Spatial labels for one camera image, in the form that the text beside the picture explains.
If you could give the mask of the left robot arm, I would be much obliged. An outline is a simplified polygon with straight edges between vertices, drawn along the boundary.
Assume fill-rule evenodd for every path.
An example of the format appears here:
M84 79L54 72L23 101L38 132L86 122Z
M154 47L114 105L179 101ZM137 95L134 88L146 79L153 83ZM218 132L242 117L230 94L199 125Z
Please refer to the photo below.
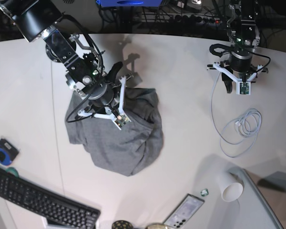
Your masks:
M229 9L232 14L226 22L227 35L231 42L228 66L234 75L236 93L251 94L251 83L262 65L252 65L252 58L260 43L260 32L256 25L258 3L255 0L232 0Z

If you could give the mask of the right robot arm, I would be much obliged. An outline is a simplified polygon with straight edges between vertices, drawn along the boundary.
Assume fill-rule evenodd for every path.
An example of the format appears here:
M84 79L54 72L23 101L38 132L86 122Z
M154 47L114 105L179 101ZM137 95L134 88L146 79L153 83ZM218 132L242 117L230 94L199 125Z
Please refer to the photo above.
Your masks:
M82 99L72 115L89 117L102 110L114 115L123 113L125 77L120 78L120 85L115 84L122 62L106 73L102 52L74 17L61 13L50 0L0 0L0 10L28 42L42 38L49 56L65 66L67 84ZM64 35L56 27L62 20L73 22L88 45L80 42L78 34Z

